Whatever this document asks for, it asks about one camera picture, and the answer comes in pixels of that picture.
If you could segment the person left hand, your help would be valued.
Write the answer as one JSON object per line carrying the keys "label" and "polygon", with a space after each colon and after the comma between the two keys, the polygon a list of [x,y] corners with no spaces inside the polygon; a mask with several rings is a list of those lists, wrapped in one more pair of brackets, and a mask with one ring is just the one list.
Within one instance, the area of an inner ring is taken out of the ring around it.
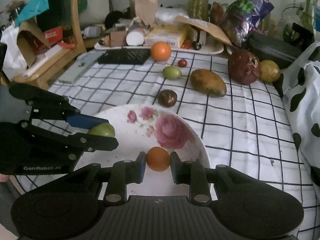
{"label": "person left hand", "polygon": [[10,178],[9,175],[0,174],[0,182],[1,182],[1,183],[4,183],[4,182],[8,181],[9,178]]}

